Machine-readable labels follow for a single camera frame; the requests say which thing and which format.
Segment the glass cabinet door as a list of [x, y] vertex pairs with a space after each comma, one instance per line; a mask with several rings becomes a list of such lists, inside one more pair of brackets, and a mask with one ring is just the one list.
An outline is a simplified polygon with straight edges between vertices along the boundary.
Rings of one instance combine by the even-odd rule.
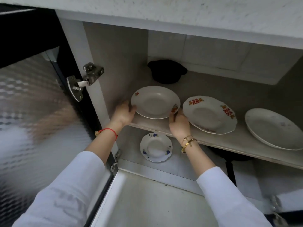
[[77, 85], [90, 62], [82, 22], [0, 4], [0, 227], [11, 227], [101, 128], [92, 90]]

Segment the black frying pan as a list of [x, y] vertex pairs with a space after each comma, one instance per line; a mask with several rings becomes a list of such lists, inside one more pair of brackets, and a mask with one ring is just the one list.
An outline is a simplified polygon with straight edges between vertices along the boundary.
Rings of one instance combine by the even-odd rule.
[[226, 151], [223, 149], [218, 149], [218, 148], [211, 147], [211, 146], [208, 146], [208, 148], [212, 152], [214, 152], [216, 155], [220, 156], [221, 158], [223, 158], [225, 160], [227, 175], [228, 175], [229, 179], [233, 182], [233, 184], [235, 186], [237, 186], [232, 162], [233, 161], [244, 162], [244, 161], [252, 160], [254, 158], [250, 157], [250, 156], [246, 156], [246, 155], [241, 155], [241, 154], [238, 154], [235, 152]]

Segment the person's left hand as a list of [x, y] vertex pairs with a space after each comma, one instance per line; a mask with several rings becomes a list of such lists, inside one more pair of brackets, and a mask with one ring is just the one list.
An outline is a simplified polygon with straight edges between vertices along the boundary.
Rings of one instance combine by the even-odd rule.
[[126, 100], [116, 106], [115, 112], [111, 118], [111, 122], [120, 127], [130, 124], [135, 114], [129, 113], [129, 105], [129, 101]]

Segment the person's right hand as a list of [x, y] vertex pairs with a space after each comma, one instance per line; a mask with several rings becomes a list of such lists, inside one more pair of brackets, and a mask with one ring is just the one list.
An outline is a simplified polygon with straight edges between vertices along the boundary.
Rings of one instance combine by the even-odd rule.
[[169, 122], [169, 128], [172, 135], [182, 143], [184, 138], [191, 135], [190, 124], [184, 115], [182, 108], [177, 112], [176, 122]]

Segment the white plate with blue flowers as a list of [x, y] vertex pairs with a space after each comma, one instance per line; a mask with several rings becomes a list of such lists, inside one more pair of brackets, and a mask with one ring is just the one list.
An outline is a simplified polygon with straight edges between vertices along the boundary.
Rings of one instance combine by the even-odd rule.
[[148, 133], [140, 142], [140, 153], [153, 163], [161, 163], [168, 160], [173, 151], [171, 140], [160, 133]]

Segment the white plate with orange flowers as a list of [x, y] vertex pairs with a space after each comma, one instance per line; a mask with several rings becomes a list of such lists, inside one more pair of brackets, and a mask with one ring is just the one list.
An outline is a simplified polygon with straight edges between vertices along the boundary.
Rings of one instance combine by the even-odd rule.
[[135, 91], [131, 105], [136, 112], [150, 119], [165, 119], [176, 113], [181, 105], [180, 98], [172, 90], [160, 86], [147, 86]]

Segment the metal cabinet hinge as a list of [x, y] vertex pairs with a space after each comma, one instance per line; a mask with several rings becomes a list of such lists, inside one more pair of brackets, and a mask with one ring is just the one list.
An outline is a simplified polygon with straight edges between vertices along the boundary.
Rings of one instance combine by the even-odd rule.
[[83, 99], [83, 90], [85, 87], [91, 86], [95, 83], [99, 77], [104, 73], [104, 68], [99, 65], [95, 65], [91, 62], [83, 66], [85, 76], [83, 80], [77, 79], [74, 75], [66, 78], [68, 88], [73, 98], [80, 102]]
[[111, 163], [111, 167], [110, 170], [113, 174], [116, 174], [116, 172], [118, 171], [118, 162], [119, 159], [121, 157], [122, 151], [121, 149], [118, 149], [118, 151], [116, 152], [116, 154], [113, 156], [112, 154], [110, 155], [110, 163]]
[[271, 195], [271, 210], [274, 215], [273, 224], [275, 227], [289, 227], [287, 221], [279, 214], [281, 202], [276, 195]]

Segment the white scalloped plate red print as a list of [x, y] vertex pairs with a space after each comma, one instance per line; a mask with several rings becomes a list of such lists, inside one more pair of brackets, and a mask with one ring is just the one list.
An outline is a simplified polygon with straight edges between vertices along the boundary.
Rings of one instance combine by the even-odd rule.
[[192, 96], [184, 101], [182, 109], [193, 126], [207, 133], [228, 134], [238, 123], [231, 107], [213, 97]]

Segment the person's right forearm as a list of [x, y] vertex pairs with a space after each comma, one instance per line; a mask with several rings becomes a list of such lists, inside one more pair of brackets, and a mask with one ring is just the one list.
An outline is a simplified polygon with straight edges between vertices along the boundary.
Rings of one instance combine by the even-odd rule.
[[238, 190], [191, 135], [180, 143], [188, 156], [219, 227], [272, 227], [263, 213]]

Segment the plain white plate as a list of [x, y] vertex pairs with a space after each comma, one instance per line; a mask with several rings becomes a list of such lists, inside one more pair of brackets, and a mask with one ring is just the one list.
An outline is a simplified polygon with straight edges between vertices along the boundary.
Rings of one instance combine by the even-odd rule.
[[250, 133], [263, 144], [283, 150], [303, 150], [303, 131], [274, 111], [250, 109], [245, 114], [245, 123]]

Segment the person's left forearm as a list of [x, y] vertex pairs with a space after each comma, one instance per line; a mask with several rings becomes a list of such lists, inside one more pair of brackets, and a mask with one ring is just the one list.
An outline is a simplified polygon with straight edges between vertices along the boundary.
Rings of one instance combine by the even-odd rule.
[[111, 149], [123, 127], [112, 122], [35, 197], [12, 227], [84, 227]]

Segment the black pot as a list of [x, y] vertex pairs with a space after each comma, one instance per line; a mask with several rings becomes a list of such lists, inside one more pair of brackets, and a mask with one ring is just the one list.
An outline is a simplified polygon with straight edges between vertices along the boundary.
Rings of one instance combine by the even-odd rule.
[[161, 84], [177, 83], [188, 72], [187, 68], [172, 60], [150, 61], [147, 66], [152, 72], [153, 80]]

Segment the cabinet shelf board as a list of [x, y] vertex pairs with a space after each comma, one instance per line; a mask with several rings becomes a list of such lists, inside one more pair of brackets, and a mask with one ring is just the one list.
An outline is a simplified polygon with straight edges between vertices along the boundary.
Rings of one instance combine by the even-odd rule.
[[236, 129], [231, 133], [210, 134], [191, 126], [192, 134], [200, 144], [303, 170], [303, 150], [287, 151], [269, 147], [248, 131], [244, 121], [244, 115], [249, 109], [264, 108], [282, 114], [303, 129], [303, 90], [298, 87], [281, 87], [190, 72], [171, 85], [159, 84], [149, 74], [137, 77], [130, 84], [128, 94], [131, 96], [136, 90], [152, 85], [171, 89], [179, 96], [181, 104], [191, 96], [203, 95], [231, 107], [238, 120]]

